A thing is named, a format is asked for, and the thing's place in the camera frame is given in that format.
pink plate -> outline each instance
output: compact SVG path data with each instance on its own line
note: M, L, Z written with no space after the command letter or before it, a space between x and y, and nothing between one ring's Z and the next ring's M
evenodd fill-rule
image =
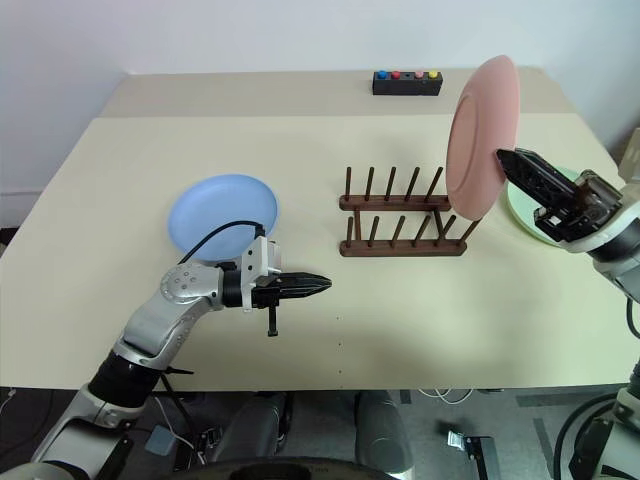
M447 149L447 194L463 217L480 220L498 199L506 178L495 152L515 147L519 115L520 82L511 59L483 63L460 94Z

black cable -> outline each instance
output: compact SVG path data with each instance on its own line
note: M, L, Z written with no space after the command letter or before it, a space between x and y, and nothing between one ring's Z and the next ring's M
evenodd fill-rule
M49 401L48 401L48 404L47 404L47 410L46 410L46 413L44 414L44 418L42 419L42 421L38 425L38 428L36 428L36 430L31 435L29 435L27 438L25 438L24 440L19 441L18 443L16 443L16 444L12 445L11 447L7 448L4 452L1 452L0 453L0 460L5 458L10 453L15 452L19 448L22 448L25 445L28 445L29 443L33 442L36 438L38 438L40 433L42 433L42 430L44 430L44 427L47 426L47 422L49 421L49 417L51 416L51 411L52 410L53 410L53 390L50 390L49 391Z
M147 433L147 434L151 435L153 433L153 430L151 430L149 428L133 427L133 428L130 428L129 430L127 430L127 432L144 432L144 433Z
M191 444L196 446L198 443L198 431L196 430L196 423L193 421L193 418L191 417L191 415L189 415L189 412L187 412L187 409L184 408L184 405L182 405L180 398L176 394L175 390L169 383L169 380L167 379L167 376L164 373L160 375L160 380L162 381L162 384L164 385L165 390L169 394L169 397L173 401L173 404L176 406L176 408L184 418L184 421L187 424L187 427L189 428L189 432L191 433Z
M216 228L213 232L210 232L209 234L207 234L202 240L200 240L195 247L189 250L189 253L187 253L184 257L182 257L182 260L178 262L178 265L189 260L193 256L193 254L196 253L198 250L200 250L200 248L209 240L211 240L211 238L215 237L217 234L219 234L223 230L226 230L227 228L230 228L230 227L235 227L236 225L249 225L251 227L255 227L256 237L265 234L264 227L262 226L262 224L251 221L251 220L236 220L235 222L225 223L224 225Z
M582 425L580 425L580 428L578 429L578 433L576 433L576 439L573 442L573 449L574 450L576 450L578 448L578 442L582 438L582 435L584 434L584 432L587 431L587 428L589 428L589 425L591 424L591 422L596 417L599 417L600 415L604 415L605 413L607 413L609 410L611 410L613 408L614 405L615 405L615 402L607 403L605 406L600 407L598 410L596 410L595 412L590 414L585 419L585 421L582 422Z
M569 428L576 419L586 412L589 408L597 405L598 403L606 402L609 400L613 400L616 398L617 393L608 393L607 395L601 395L596 398L592 398L588 402L583 403L578 408L576 408L571 415L567 417L562 428L560 428L560 432L558 432L558 438L556 439L556 446L553 450L553 480L560 480L561 477L561 469L560 469L560 461L562 458L562 444L564 443L564 437L567 435Z
M630 298L627 298L627 325L629 325L629 330L631 330L633 336L640 339L640 332L633 324L633 300Z

robotic arm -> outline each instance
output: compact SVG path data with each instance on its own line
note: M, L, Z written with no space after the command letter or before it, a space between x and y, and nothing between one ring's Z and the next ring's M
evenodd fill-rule
M628 308L639 302L640 172L622 172L628 183L618 191L590 170L572 182L535 152L496 154L507 178L542 205L534 212L536 226L568 252L589 254L594 268L628 297ZM640 362L611 411L579 439L569 468L576 479L640 478Z
M32 457L7 478L115 478L131 450L126 436L158 379L200 317L225 307L269 309L269 336L278 334L281 299L326 290L331 281L308 273L282 273L279 247L258 234L235 264L183 263L169 270L159 290L132 315L93 379L73 398Z

black box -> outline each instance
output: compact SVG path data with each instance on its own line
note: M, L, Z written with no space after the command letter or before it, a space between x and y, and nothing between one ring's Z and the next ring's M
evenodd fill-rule
M386 78L379 78L380 72L373 73L372 90L374 95L430 95L436 96L442 87L442 73L430 78L424 72L422 78L416 78L416 72L398 72L398 78L392 78L395 72L385 72Z

light green plate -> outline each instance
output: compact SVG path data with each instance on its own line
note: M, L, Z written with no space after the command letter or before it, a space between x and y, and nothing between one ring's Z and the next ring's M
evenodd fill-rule
M556 168L571 181L574 181L580 176L579 173L569 170L568 168ZM536 227L536 224L533 221L533 212L537 208L540 208L541 205L523 193L522 190L511 182L507 182L507 203L509 204L509 209L511 210L513 217L528 233L542 242L553 245L554 247L558 246L558 243Z

